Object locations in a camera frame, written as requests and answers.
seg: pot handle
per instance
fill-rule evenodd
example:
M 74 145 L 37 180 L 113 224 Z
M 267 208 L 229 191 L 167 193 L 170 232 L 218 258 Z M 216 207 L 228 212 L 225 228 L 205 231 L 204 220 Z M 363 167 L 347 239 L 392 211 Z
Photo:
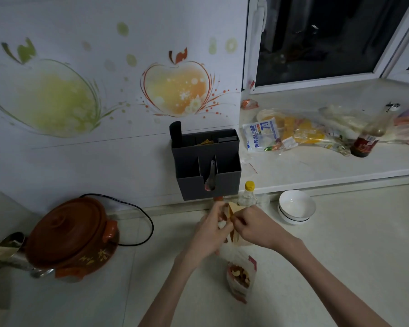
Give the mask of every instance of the pot handle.
M 55 278 L 63 278 L 65 276 L 75 276 L 81 281 L 83 277 L 86 275 L 86 270 L 82 269 L 81 267 L 68 267 L 66 269 L 56 269 L 55 270 Z
M 113 238 L 118 231 L 118 222 L 116 220 L 108 220 L 106 222 L 105 232 L 103 233 L 102 240 L 106 243 L 110 238 Z

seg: utensil holder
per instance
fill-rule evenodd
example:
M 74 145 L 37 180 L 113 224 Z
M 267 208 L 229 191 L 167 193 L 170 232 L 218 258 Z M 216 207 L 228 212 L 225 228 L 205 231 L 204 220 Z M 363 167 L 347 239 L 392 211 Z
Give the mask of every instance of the utensil holder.
M 220 138 L 236 140 L 217 143 Z M 205 140 L 212 144 L 197 146 Z M 176 178 L 185 201 L 237 195 L 241 179 L 239 137 L 234 129 L 207 131 L 182 135 L 183 147 L 173 148 Z M 205 190 L 205 181 L 215 161 L 215 189 Z

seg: kitchen counter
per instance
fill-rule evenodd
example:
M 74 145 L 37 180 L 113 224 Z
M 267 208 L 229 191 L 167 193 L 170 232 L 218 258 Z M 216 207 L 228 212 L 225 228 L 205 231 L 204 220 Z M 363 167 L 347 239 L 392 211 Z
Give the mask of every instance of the kitchen counter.
M 308 223 L 283 224 L 275 203 L 267 213 L 345 285 L 393 326 L 409 326 L 409 185 L 315 196 Z M 156 296 L 175 256 L 205 211 L 153 217 L 153 237 L 120 247 L 102 269 L 79 283 L 0 270 L 5 326 L 136 326 Z M 145 239 L 145 218 L 119 221 L 122 242 Z M 230 247 L 222 249 L 227 255 Z M 245 250 L 258 262 L 251 300 L 236 301 L 225 280 L 227 262 L 202 263 L 180 298 L 172 326 L 335 326 L 308 283 L 285 259 L 257 246 Z
M 251 95 L 260 108 L 241 110 L 239 124 L 256 121 L 262 109 L 316 112 L 329 104 L 377 114 L 388 102 L 409 108 L 409 84 L 388 80 L 370 80 L 313 87 L 293 91 Z M 379 143 L 366 158 L 344 157 L 317 146 L 299 146 L 280 156 L 273 152 L 247 152 L 242 128 L 239 129 L 239 155 L 242 177 L 239 190 L 252 180 L 256 193 L 329 186 L 409 175 L 409 145 Z

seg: black cable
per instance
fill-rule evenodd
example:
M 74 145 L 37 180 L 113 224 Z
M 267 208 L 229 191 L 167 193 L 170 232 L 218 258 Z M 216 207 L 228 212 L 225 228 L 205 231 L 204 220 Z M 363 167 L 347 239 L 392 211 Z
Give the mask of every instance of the black cable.
M 135 204 L 132 204 L 132 203 L 125 202 L 125 201 L 120 201 L 120 200 L 118 200 L 118 199 L 116 199 L 116 198 L 111 198 L 110 196 L 108 196 L 108 195 L 103 195 L 103 194 L 94 194 L 94 193 L 83 194 L 83 195 L 81 196 L 81 198 L 84 198 L 85 196 L 100 196 L 100 197 L 102 197 L 102 198 L 109 198 L 109 199 L 114 200 L 114 201 L 117 201 L 117 202 L 119 202 L 119 203 L 131 205 L 131 206 L 133 206 L 133 207 L 135 207 L 135 208 L 137 208 L 137 209 L 140 209 L 141 212 L 142 212 L 143 214 L 145 214 L 146 217 L 150 220 L 150 223 L 151 223 L 151 232 L 150 232 L 150 235 L 149 235 L 144 241 L 142 241 L 142 242 L 140 242 L 140 243 L 133 244 L 133 245 L 127 245 L 127 244 L 121 244 L 121 243 L 119 243 L 118 245 L 120 245 L 120 246 L 122 246 L 122 247 L 137 247 L 137 246 L 139 246 L 139 245 L 141 245 L 141 244 L 146 243 L 148 240 L 150 240 L 150 237 L 153 235 L 153 231 L 154 231 L 153 220 L 152 220 L 152 219 L 150 218 L 150 216 L 149 216 L 143 209 L 141 209 L 139 206 L 137 206 L 137 205 L 135 205 Z

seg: brown clay pot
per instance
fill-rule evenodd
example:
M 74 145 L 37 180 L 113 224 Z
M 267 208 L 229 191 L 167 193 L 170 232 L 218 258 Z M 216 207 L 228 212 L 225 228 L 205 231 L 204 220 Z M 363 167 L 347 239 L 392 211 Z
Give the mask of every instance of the brown clay pot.
M 55 269 L 56 278 L 78 280 L 102 267 L 114 254 L 120 234 L 103 205 L 93 198 L 62 203 L 42 218 L 27 240 L 27 260 Z

